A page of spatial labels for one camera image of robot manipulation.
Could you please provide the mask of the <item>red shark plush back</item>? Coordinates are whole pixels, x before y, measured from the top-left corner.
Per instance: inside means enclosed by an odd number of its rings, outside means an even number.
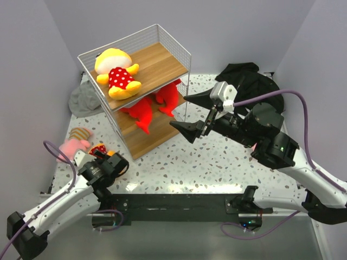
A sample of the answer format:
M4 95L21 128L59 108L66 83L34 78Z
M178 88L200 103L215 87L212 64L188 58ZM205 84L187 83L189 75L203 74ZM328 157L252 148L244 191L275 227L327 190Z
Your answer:
M177 85L181 83L177 79L155 93L155 99L159 104L165 104L164 107L159 107L159 110L167 116L174 117L172 111L178 106L178 90Z

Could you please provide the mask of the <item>red shark plush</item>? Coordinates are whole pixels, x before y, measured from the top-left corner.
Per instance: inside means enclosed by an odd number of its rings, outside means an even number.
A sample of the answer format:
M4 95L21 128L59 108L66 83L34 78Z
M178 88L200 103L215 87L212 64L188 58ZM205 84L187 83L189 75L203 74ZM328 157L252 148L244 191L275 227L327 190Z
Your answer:
M178 90L177 85L181 83L177 79L155 93L155 99L159 104L165 104L164 107L159 107L159 110L167 116L174 117L172 111L178 106Z
M123 113L127 113L132 118L137 119L137 127L140 128L144 133L150 134L149 126L152 121L151 104L151 99L145 96L144 98L139 100L135 105L121 108L120 111Z

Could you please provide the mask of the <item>red shark plush front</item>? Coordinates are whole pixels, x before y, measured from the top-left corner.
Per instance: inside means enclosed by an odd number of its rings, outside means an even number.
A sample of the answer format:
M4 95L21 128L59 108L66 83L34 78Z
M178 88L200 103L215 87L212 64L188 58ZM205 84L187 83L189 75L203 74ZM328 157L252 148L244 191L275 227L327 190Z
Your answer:
M150 134L149 126L152 121L151 104L151 99L145 96L144 98L139 100L135 105L121 108L120 111L123 113L127 113L132 118L137 119L137 127L140 128L144 133Z

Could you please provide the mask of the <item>yellow plush red dotted dress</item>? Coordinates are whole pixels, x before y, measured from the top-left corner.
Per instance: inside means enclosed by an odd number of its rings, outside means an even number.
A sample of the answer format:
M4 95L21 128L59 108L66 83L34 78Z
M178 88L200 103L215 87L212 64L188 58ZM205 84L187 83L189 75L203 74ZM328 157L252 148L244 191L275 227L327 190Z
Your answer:
M108 85L108 95L113 100L129 99L139 93L142 83L134 79L139 64L121 49L109 48L95 58L97 83Z

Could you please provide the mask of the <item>yellow plush near left arm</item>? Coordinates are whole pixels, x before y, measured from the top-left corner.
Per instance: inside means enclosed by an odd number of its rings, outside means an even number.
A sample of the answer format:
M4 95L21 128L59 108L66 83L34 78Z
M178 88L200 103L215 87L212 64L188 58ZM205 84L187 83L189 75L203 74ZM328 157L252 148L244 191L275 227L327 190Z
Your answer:
M120 159L120 164L121 164L121 171L119 173L119 176L122 176L123 174L125 174L129 168L129 162L118 152L107 149L105 144L100 143L91 147L88 151L88 154L93 155L97 158L104 158L105 156L112 157L116 155L117 158Z

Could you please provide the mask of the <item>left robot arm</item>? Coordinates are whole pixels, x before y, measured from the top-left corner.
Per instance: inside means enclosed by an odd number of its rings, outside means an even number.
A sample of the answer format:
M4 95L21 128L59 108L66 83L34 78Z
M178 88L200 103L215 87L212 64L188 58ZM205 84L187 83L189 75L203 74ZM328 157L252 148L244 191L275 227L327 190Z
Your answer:
M109 187L122 176L129 162L119 153L74 154L73 177L62 189L25 213L7 219L7 238L22 259L40 255L54 235L90 213L112 207Z

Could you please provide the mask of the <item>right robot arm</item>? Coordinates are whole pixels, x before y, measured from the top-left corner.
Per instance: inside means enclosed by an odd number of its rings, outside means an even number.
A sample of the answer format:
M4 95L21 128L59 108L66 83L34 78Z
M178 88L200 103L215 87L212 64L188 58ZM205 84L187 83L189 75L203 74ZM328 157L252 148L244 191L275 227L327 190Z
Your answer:
M243 118L235 113L242 106L236 96L237 90L232 85L219 84L209 91L187 95L186 101L209 109L207 118L194 123L171 121L170 125L188 142L213 131L251 148L251 156L258 163L286 174L302 188L289 194L248 186L243 194L230 201L232 207L247 213L281 208L306 213L324 224L346 222L346 182L316 165L309 149L300 147L281 130L284 118L265 102L265 95L250 100L254 107Z

